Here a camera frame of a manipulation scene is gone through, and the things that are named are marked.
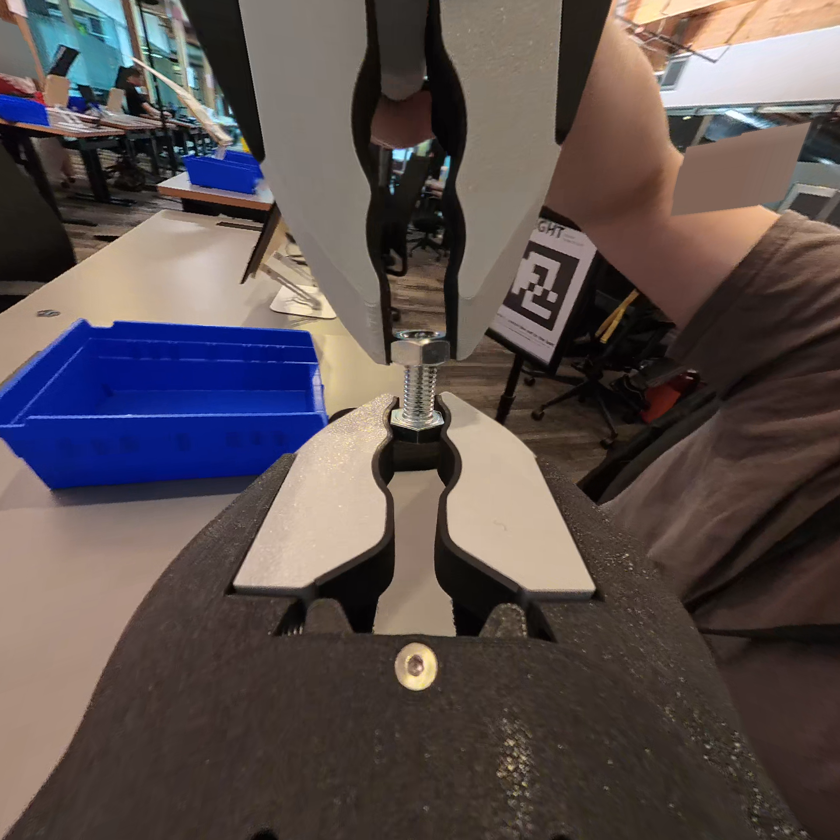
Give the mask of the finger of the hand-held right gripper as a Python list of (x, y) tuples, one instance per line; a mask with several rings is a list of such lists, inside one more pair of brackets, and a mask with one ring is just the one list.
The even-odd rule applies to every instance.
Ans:
[(239, 3), (264, 173), (321, 291), (373, 362), (388, 364), (389, 292), (368, 246), (368, 171), (353, 133), (365, 2)]
[(476, 349), (517, 274), (560, 147), (561, 1), (444, 1), (443, 44), (465, 100), (455, 195), (465, 222), (457, 361)]

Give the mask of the pale tilted board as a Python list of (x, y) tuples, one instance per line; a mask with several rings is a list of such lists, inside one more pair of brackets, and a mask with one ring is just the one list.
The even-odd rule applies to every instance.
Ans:
[(216, 142), (217, 146), (225, 151), (234, 143), (234, 139), (218, 124), (200, 101), (198, 101), (189, 90), (184, 89), (173, 80), (160, 73), (158, 70), (152, 68), (141, 59), (133, 56), (132, 61), (137, 67), (141, 67), (148, 71), (152, 77), (162, 82), (169, 89), (171, 89), (177, 96), (179, 102), (192, 114), (192, 116), (199, 122), (207, 134)]

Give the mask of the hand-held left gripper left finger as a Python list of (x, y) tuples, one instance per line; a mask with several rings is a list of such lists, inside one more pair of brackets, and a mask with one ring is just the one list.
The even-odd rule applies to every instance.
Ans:
[(395, 569), (395, 404), (377, 396), (299, 448), (232, 581), (236, 594), (333, 599), (356, 633), (373, 631)]

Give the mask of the orange and black object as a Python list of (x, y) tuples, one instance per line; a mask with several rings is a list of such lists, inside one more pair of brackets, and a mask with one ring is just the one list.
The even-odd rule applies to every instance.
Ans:
[(651, 424), (692, 394), (701, 378), (694, 369), (663, 357), (627, 374), (624, 382), (636, 408), (636, 422)]

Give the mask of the tag board on easel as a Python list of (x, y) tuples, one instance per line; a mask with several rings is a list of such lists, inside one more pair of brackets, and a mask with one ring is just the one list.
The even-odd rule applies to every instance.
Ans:
[(486, 336), (513, 355), (496, 410), (505, 424), (520, 379), (546, 379), (577, 386), (580, 376), (559, 373), (581, 318), (591, 304), (595, 280), (605, 266), (592, 241), (568, 218), (547, 206), (522, 254), (516, 276)]

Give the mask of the wooden top table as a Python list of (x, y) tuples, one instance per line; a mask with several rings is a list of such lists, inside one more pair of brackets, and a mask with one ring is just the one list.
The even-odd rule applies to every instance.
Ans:
[(130, 207), (132, 199), (113, 198), (99, 159), (101, 149), (115, 150), (122, 147), (125, 132), (121, 129), (94, 128), (82, 123), (61, 122), (58, 125), (15, 122), (1, 119), (2, 137), (14, 142), (24, 156), (24, 169), (32, 178), (39, 194), (55, 215), (60, 216), (56, 195), (49, 182), (43, 162), (36, 151), (34, 139), (70, 140), (70, 146), (79, 152), (85, 166), (90, 192), (77, 194), (77, 198), (93, 203)]
[(230, 192), (192, 184), (182, 172), (156, 186), (156, 192), (173, 198), (183, 212), (210, 217), (225, 216), (263, 223), (275, 203), (274, 196), (263, 182), (258, 182), (254, 194)]

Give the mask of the thick short steel bolt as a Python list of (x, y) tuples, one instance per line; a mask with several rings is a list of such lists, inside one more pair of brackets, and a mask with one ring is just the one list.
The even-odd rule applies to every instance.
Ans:
[(449, 342), (442, 332), (403, 330), (391, 346), (392, 362), (403, 368), (400, 407), (411, 419), (430, 418), (436, 408), (438, 369), (450, 358)]

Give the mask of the person's right hand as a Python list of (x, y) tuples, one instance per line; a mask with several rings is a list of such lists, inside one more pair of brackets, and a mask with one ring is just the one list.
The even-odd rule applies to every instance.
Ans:
[(434, 138), (433, 99), (425, 89), (394, 100), (381, 94), (371, 121), (371, 143), (384, 149), (409, 149)]

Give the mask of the person's right forearm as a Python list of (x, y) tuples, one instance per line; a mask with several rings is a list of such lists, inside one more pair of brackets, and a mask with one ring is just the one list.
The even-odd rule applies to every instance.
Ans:
[(641, 49), (608, 18), (545, 197), (682, 330), (779, 218), (671, 214), (683, 156)]

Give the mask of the blue plastic bin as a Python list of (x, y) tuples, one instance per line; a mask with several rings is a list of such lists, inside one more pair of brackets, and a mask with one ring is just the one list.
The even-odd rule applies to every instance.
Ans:
[(74, 323), (2, 386), (2, 440), (52, 490), (256, 476), (328, 422), (312, 336)]

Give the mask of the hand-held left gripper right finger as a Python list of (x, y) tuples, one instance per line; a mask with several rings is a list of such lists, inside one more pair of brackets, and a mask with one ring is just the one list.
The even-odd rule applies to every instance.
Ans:
[(438, 402), (435, 574), (457, 618), (478, 631), (502, 604), (590, 601), (595, 582), (535, 454), (456, 395)]

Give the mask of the small blue bin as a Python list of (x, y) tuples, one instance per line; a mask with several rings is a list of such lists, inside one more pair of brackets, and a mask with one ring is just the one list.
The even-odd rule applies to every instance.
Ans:
[(189, 182), (206, 189), (254, 195), (264, 179), (259, 162), (247, 152), (226, 150), (221, 158), (189, 154), (182, 162)]
[(36, 99), (2, 94), (0, 116), (6, 123), (50, 127), (47, 107)]

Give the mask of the steel hex nut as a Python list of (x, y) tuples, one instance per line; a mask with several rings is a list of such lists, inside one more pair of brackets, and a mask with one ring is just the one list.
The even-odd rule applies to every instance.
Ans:
[(430, 445), (439, 441), (445, 419), (439, 411), (432, 411), (430, 418), (411, 419), (403, 409), (397, 408), (391, 411), (390, 425), (396, 442)]

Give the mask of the white board stand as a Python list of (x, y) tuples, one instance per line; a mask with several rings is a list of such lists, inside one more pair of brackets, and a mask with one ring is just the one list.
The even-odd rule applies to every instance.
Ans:
[(337, 318), (301, 255), (289, 255), (278, 250), (264, 263), (263, 270), (278, 284), (278, 291), (269, 305), (273, 312), (297, 318)]

